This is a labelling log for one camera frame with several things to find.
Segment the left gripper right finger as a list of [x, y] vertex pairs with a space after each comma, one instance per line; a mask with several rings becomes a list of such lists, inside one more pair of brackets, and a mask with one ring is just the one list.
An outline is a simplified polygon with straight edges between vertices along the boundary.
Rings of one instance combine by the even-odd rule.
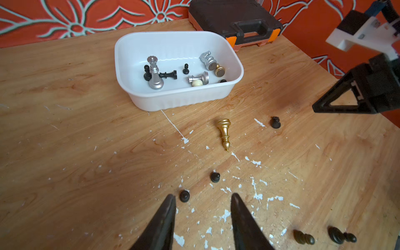
[[238, 193], [231, 197], [231, 219], [236, 250], [274, 250]]

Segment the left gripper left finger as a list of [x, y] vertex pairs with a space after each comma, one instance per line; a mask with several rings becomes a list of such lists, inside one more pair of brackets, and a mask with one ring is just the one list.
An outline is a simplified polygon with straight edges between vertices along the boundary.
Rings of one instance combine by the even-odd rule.
[[175, 216], [176, 197], [169, 194], [130, 250], [172, 250]]

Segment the gold chess piece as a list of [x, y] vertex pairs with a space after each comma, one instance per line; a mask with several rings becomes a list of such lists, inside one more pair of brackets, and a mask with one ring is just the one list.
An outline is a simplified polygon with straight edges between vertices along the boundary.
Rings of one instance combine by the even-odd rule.
[[225, 75], [225, 73], [226, 73], [225, 68], [222, 67], [222, 66], [220, 66], [219, 64], [217, 64], [217, 65], [216, 65], [216, 68], [215, 68], [215, 75], [216, 75], [218, 78], [221, 78], [221, 77], [223, 77], [223, 76]]

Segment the black chess piece two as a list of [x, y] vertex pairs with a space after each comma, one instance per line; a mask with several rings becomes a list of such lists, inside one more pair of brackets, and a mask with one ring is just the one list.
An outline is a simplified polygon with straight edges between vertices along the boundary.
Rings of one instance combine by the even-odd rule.
[[281, 127], [280, 118], [279, 118], [279, 117], [276, 117], [276, 116], [272, 117], [272, 119], [271, 119], [271, 126], [272, 126], [274, 129], [279, 129], [279, 128]]

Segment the silver chess knight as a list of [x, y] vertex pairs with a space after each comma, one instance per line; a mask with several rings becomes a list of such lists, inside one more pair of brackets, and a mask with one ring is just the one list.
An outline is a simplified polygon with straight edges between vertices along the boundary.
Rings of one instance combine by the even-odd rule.
[[213, 71], [217, 68], [217, 61], [214, 59], [213, 56], [211, 56], [211, 52], [207, 51], [201, 54], [201, 56], [199, 57], [199, 59], [201, 60], [201, 62], [205, 65], [205, 68], [208, 71]]

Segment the cream chess pawn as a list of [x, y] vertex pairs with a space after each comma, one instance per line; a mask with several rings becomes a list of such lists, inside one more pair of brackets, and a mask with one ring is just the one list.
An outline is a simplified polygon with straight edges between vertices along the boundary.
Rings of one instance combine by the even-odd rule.
[[193, 87], [202, 86], [202, 85], [203, 85], [203, 81], [202, 80], [193, 80], [192, 81], [192, 86]]

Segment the black chess piece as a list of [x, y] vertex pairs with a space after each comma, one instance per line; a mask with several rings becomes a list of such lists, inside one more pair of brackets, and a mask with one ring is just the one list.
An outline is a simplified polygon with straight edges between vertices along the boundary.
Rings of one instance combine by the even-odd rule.
[[149, 65], [145, 65], [144, 66], [144, 71], [145, 71], [145, 74], [144, 74], [144, 79], [146, 80], [146, 81], [150, 81], [151, 79], [152, 79], [152, 74], [150, 73], [150, 67], [149, 67]]

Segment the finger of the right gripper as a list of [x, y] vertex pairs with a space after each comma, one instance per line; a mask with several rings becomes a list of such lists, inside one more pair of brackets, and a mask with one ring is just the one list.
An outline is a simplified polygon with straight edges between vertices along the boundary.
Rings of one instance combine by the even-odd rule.
[[[367, 77], [371, 74], [369, 65], [358, 65], [346, 73], [313, 105], [315, 113], [337, 114], [376, 114], [377, 110], [370, 100], [370, 87]], [[351, 91], [356, 105], [333, 105], [343, 94]]]

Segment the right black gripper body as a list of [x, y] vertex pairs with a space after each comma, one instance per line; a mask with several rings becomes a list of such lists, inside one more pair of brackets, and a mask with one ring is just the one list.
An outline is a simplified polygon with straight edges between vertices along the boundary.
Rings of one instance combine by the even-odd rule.
[[370, 87], [369, 101], [374, 112], [400, 108], [400, 60], [389, 60], [379, 54], [369, 60], [372, 73], [367, 76]]

